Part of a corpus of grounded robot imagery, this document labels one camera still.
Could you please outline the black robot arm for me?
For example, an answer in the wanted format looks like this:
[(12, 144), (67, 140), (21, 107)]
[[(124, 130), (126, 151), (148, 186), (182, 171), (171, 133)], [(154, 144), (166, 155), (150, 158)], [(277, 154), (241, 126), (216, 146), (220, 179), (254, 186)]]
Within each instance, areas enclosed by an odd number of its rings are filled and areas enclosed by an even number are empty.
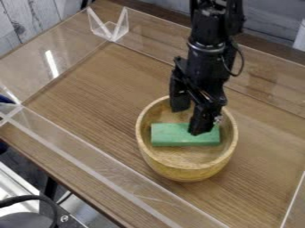
[(242, 73), (234, 60), (243, 53), (234, 41), (245, 24), (243, 0), (190, 0), (188, 54), (175, 57), (168, 83), (174, 112), (192, 110), (188, 133), (212, 130), (227, 104), (223, 84)]

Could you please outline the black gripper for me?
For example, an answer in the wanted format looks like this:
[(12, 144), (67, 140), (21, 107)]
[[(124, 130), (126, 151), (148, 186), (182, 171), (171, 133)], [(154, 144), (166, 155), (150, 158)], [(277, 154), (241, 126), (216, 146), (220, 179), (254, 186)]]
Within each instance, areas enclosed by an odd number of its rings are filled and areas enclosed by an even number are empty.
[(188, 44), (187, 57), (174, 58), (174, 70), (168, 81), (168, 102), (172, 112), (180, 112), (195, 103), (190, 117), (188, 133), (194, 136), (210, 133), (222, 119), (227, 104), (223, 84), (233, 73), (238, 46), (202, 46)]

